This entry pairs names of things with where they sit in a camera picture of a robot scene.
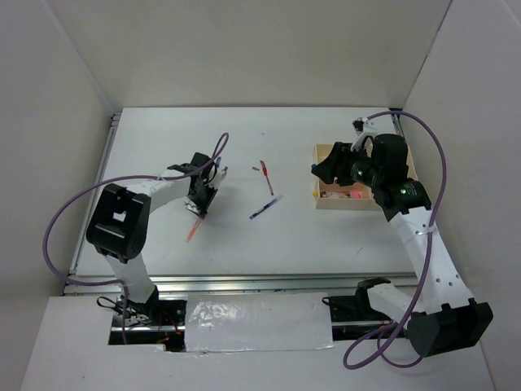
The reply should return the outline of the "orange highlighter pen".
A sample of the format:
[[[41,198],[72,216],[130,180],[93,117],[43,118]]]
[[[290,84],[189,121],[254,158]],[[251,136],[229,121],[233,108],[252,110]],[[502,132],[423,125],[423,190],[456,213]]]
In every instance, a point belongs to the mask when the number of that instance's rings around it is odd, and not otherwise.
[[[191,227],[190,231],[188,232],[188,235],[186,237],[186,242],[189,243],[192,238],[194,237],[196,231],[198,230],[201,222],[203,221],[203,218],[202,217],[198,217],[197,220],[195,221],[195,224]]]

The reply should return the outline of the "pink capped marker bottle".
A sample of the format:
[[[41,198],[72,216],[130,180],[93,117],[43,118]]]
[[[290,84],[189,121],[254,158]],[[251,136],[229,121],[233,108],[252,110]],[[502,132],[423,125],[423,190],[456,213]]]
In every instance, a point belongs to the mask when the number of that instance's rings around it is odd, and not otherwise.
[[[346,190],[346,191],[320,191],[319,195],[325,199],[341,199],[341,200],[361,200],[363,193],[359,190]]]

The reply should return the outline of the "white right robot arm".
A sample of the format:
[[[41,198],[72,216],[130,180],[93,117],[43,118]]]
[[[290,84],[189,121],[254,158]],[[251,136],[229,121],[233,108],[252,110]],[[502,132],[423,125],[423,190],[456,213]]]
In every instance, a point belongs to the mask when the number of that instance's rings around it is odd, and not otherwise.
[[[327,185],[368,187],[374,202],[399,235],[418,277],[408,297],[386,279],[359,283],[355,309],[364,319],[387,315],[405,332],[422,358],[470,348],[493,320],[486,302],[478,302],[465,285],[431,217],[436,211],[423,185],[409,176],[409,150],[396,134],[362,145],[334,143],[312,174]]]

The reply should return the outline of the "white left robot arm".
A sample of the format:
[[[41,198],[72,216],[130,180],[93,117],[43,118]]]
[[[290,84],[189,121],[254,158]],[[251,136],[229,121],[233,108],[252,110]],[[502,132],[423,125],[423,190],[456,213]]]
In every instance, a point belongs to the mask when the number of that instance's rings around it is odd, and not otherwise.
[[[227,171],[219,158],[212,160],[196,152],[191,162],[171,165],[158,177],[128,187],[108,184],[103,188],[86,240],[123,282],[122,298],[141,324],[157,322],[164,312],[142,257],[150,215],[183,199],[185,209],[201,223]]]

